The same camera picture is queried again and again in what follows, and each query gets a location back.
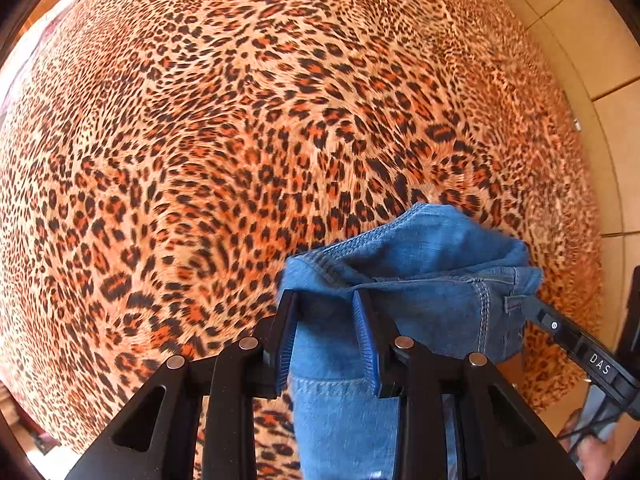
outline leopard print bedspread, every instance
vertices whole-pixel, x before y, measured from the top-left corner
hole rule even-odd
[[[1,371],[82,451],[169,355],[273,312],[287,256],[417,201],[526,241],[596,331],[580,138],[500,0],[81,0],[0,131]],[[580,371],[526,349],[542,409]],[[290,399],[255,411],[260,476],[300,478]]]

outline denim seam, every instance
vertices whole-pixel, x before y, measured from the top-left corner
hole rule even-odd
[[[311,267],[312,271],[316,270],[326,280],[327,283],[335,285],[335,282],[337,281],[336,272],[331,268],[330,264],[327,265],[324,261],[305,261],[305,263],[309,267]]]
[[[340,386],[341,384],[357,384],[367,383],[366,377],[354,377],[352,379],[309,379],[305,377],[297,377],[293,374],[289,375],[291,383],[305,383],[305,384],[317,384],[319,386]]]
[[[511,314],[511,312],[513,312],[514,310],[518,310],[522,306],[522,302],[515,302],[515,306],[510,306],[510,298],[524,298],[526,296],[530,296],[530,294],[523,294],[522,296],[518,294],[516,296],[505,296],[504,298],[502,298],[502,302],[504,303],[504,313]]]
[[[472,285],[480,298],[480,327],[478,329],[478,351],[482,351],[482,328],[484,327],[484,297],[482,296],[482,288],[479,281],[473,281]]]
[[[492,280],[492,279],[485,279],[485,278],[471,278],[471,279],[457,279],[455,276],[450,276],[448,278],[442,277],[442,278],[424,278],[421,280],[393,280],[393,281],[386,281],[386,282],[371,282],[371,283],[359,283],[357,285],[353,285],[353,287],[363,287],[363,286],[372,286],[372,288],[375,288],[375,285],[393,285],[395,283],[401,283],[401,284],[411,284],[411,283],[455,283],[458,285],[468,285],[468,284],[474,284],[474,283],[484,283],[484,282],[492,282],[492,283],[501,283],[503,285],[511,285],[511,282],[504,282],[502,280]]]
[[[316,393],[316,388],[327,388],[327,387],[337,387],[343,386],[345,388],[351,389],[354,386],[367,386],[367,381],[364,379],[354,379],[354,380],[345,380],[345,381],[313,381],[313,382],[305,382],[305,380],[296,379],[296,381],[292,384],[293,389],[297,392],[305,392],[309,393],[313,391]],[[323,392],[318,395],[335,395],[335,392]]]
[[[508,280],[505,278],[496,278],[495,276],[478,276],[478,273],[475,273],[472,276],[450,276],[448,278],[433,278],[433,279],[450,281],[450,282],[460,282],[460,283],[493,282],[493,283],[501,283],[503,285],[513,286],[513,280]]]
[[[482,289],[484,290],[484,333],[482,341],[482,352],[486,353],[486,340],[489,332],[489,316],[491,315],[491,291],[485,282],[482,282]]]
[[[305,255],[302,254],[302,256],[300,256],[300,261],[303,262],[307,267],[311,268],[311,271],[317,271],[319,274],[322,275],[322,277],[329,283],[333,283],[334,280],[332,280],[331,276],[329,276],[325,270],[324,270],[324,266],[322,264],[320,264],[319,262],[314,262],[311,258],[305,258]]]
[[[359,236],[350,238],[349,240],[340,242],[333,247],[329,246],[325,249],[326,254],[330,254],[334,258],[342,258],[349,252],[353,252],[356,249],[362,247],[363,244],[377,240],[389,229],[397,228],[398,226],[405,224],[414,215],[420,212],[421,209],[422,208],[420,206],[412,207],[411,209],[409,209],[409,211],[406,211],[404,214],[400,215],[398,218],[387,224],[381,225],[380,227],[377,227]]]
[[[478,289],[480,290],[480,333],[478,334],[478,351],[482,352],[484,349],[484,318],[486,312],[484,310],[484,287],[481,282],[478,282]]]
[[[502,358],[503,359],[507,355],[508,344],[509,344],[509,331],[507,330],[504,332],[504,334],[502,334]]]

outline black cable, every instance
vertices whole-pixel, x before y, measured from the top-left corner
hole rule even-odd
[[[564,433],[562,435],[558,435],[556,437],[556,439],[564,440],[565,438],[569,438],[570,436],[587,433],[589,430],[592,430],[594,428],[599,428],[600,426],[606,426],[610,422],[617,421],[620,418],[621,414],[622,414],[622,412],[618,412],[615,415],[608,416],[607,418],[603,418],[602,420],[596,420],[595,422],[592,422],[591,424],[587,424],[586,426],[581,427],[579,430],[573,430],[573,431],[570,431],[569,433]]]

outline stitching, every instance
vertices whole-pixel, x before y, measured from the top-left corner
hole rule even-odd
[[[522,301],[523,301],[523,298],[525,297],[526,296],[505,296],[504,297],[504,313],[510,314],[514,310],[518,310],[522,306]]]
[[[380,238],[382,235],[386,233],[391,228],[396,228],[405,224],[408,220],[410,220],[414,215],[420,212],[423,209],[423,206],[428,204],[418,203],[414,207],[410,208],[408,211],[400,215],[395,220],[388,222],[384,225],[377,227],[371,231],[361,234],[360,236],[356,236],[354,238],[350,238],[349,240],[345,240],[343,242],[339,242],[335,245],[329,246],[325,249],[326,254],[330,254],[335,258],[340,258],[346,256],[348,252],[353,252],[357,248],[362,247],[366,242],[373,242]]]
[[[321,381],[293,377],[290,384],[294,396],[296,394],[326,397],[353,394],[373,395],[366,378]]]
[[[502,358],[504,359],[507,355],[507,348],[509,346],[509,330],[507,330],[504,334],[502,334]]]
[[[311,272],[318,272],[328,283],[333,284],[335,281],[333,273],[329,273],[329,269],[325,269],[322,262],[314,262],[310,258],[304,258],[304,255],[300,256],[300,260],[307,266],[311,267]]]
[[[362,286],[374,286],[374,285],[395,285],[396,283],[399,284],[405,284],[405,283],[464,283],[464,284],[473,284],[473,283],[481,283],[481,282],[492,282],[492,283],[501,283],[503,285],[510,285],[511,282],[505,282],[503,280],[492,280],[492,279],[485,279],[479,276],[473,277],[473,278],[468,278],[468,277],[457,277],[457,276],[447,276],[447,277],[442,277],[442,278],[423,278],[423,279],[416,279],[416,280],[403,280],[402,278],[398,279],[398,280],[388,280],[385,282],[373,282],[373,283],[363,283],[363,284],[359,284],[359,285],[354,285],[355,287],[362,287]]]
[[[486,351],[486,333],[489,327],[489,288],[485,283],[479,282],[478,287],[481,289],[480,293],[480,335],[478,338],[478,351]]]
[[[448,278],[430,278],[430,280],[441,280],[448,282],[462,282],[462,283],[475,283],[475,282],[492,282],[501,283],[503,285],[513,285],[513,280],[509,278],[497,278],[495,276],[483,276],[481,272],[475,272],[471,276],[449,276]]]

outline blue denim fabric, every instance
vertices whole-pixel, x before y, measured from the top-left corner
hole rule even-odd
[[[287,260],[281,290],[303,291],[290,386],[305,480],[392,477],[398,399],[377,399],[364,379],[355,290],[368,289],[403,335],[432,351],[480,351],[498,363],[520,351],[520,303],[542,280],[527,261],[523,242],[429,204]]]

